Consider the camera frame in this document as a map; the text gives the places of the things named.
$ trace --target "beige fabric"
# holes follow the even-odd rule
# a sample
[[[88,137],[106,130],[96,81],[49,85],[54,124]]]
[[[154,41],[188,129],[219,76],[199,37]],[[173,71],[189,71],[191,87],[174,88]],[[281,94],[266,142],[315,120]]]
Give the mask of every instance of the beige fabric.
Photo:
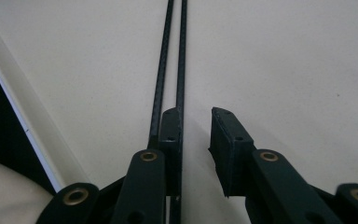
[[[33,181],[0,164],[0,223],[35,223],[51,197]]]

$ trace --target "white surface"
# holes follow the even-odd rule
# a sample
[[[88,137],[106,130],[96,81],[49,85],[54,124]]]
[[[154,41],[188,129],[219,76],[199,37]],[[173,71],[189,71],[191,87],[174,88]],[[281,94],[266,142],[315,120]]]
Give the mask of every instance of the white surface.
[[[146,146],[165,11],[160,0],[0,1],[6,54],[99,187]],[[176,1],[165,108],[174,106],[179,20]],[[358,182],[358,1],[188,2],[183,223],[247,220],[243,198],[223,197],[207,151],[213,106],[312,185],[333,193]],[[30,129],[49,151],[39,129],[50,129]]]
[[[0,164],[0,223],[35,223],[51,195]]]

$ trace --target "black plastic part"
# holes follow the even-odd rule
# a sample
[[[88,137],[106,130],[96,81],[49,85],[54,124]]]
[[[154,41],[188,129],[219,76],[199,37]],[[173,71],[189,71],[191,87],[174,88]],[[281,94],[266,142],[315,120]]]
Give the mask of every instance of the black plastic part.
[[[161,150],[165,156],[167,196],[178,196],[181,188],[181,123],[179,111],[176,107],[165,111],[162,115],[158,149]]]
[[[154,149],[140,151],[132,157],[110,223],[162,224],[164,211],[164,154]]]
[[[260,198],[246,197],[246,211],[252,224],[271,224],[273,218],[266,203]]]
[[[109,223],[115,212],[118,195],[124,183],[124,177],[115,181],[100,190],[100,197],[94,207],[93,216],[90,223]]]
[[[327,206],[329,206],[330,209],[332,209],[334,212],[336,212],[336,210],[335,210],[336,203],[334,200],[334,195],[327,193],[326,191],[324,191],[322,189],[318,189],[315,186],[312,186],[312,185],[310,185],[310,186],[319,195],[319,197],[327,204]]]
[[[156,90],[153,101],[152,119],[150,122],[149,142],[147,148],[157,148],[159,120],[161,117],[162,96],[164,93],[165,68],[167,67],[168,46],[170,43],[170,31],[172,20],[173,0],[168,1],[167,15],[165,18],[164,32],[162,35],[161,53],[159,55]]]
[[[37,224],[90,223],[99,190],[92,184],[76,183],[57,193],[43,210]]]
[[[334,197],[337,213],[346,223],[358,223],[358,184],[343,184]]]
[[[258,149],[251,172],[274,223],[342,223],[280,153]]]
[[[212,109],[209,150],[225,195],[245,196],[249,191],[246,180],[250,177],[245,163],[256,148],[252,137],[230,111],[217,107]]]

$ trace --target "thin black strip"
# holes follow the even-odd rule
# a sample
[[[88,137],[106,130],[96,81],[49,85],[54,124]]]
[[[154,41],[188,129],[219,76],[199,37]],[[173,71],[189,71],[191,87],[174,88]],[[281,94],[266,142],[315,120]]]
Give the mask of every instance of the thin black strip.
[[[180,125],[182,134],[180,136],[180,170],[182,171],[183,158],[183,127],[185,114],[185,72],[186,72],[186,27],[187,27],[187,0],[182,0],[182,12],[180,23],[179,62],[178,78],[176,87],[176,107],[179,110]],[[179,183],[182,186],[182,174],[179,175]],[[181,223],[182,188],[179,188],[179,195],[171,197],[170,224]]]
[[[165,18],[164,33],[162,35],[161,53],[159,55],[158,74],[155,97],[153,102],[152,119],[150,122],[149,142],[147,148],[157,148],[159,121],[161,118],[162,95],[164,93],[165,68],[167,66],[168,46],[170,43],[170,30],[172,20],[173,0],[168,1]]]

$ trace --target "black rod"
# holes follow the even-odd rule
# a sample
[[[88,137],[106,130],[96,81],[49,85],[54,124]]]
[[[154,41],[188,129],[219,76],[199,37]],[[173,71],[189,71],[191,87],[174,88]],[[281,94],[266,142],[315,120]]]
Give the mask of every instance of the black rod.
[[[157,148],[158,144],[159,121],[161,118],[162,108],[162,95],[164,93],[165,70],[167,67],[168,46],[170,43],[172,9],[173,0],[169,0],[167,5],[167,15],[165,18],[164,33],[162,35],[161,53],[159,55],[156,90],[153,101],[152,119],[150,122],[149,142],[147,143],[147,148]]]
[[[187,27],[187,0],[182,0],[180,40],[179,40],[179,61],[178,77],[176,86],[176,108],[179,110],[180,129],[182,134],[179,139],[180,144],[180,170],[182,171],[183,158],[183,127],[185,112],[185,72],[186,72],[186,27]],[[182,186],[182,174],[179,174],[179,184]],[[182,204],[182,187],[179,188],[179,194],[171,197],[170,204],[170,224],[181,223],[181,205]]]

